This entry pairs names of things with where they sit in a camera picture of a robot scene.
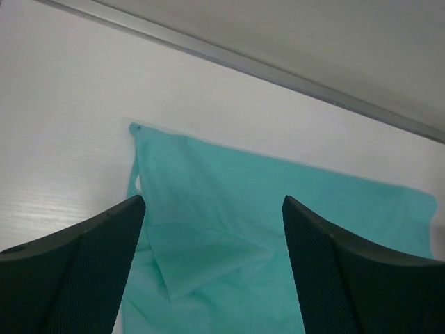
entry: white panel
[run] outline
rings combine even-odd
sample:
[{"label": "white panel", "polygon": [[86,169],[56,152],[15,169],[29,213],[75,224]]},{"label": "white panel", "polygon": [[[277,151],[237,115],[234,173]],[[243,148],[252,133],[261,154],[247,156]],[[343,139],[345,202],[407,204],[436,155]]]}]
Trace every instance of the white panel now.
[{"label": "white panel", "polygon": [[445,131],[442,0],[97,1]]},{"label": "white panel", "polygon": [[0,248],[123,200],[133,120],[424,190],[445,221],[445,146],[32,0],[6,0]]}]

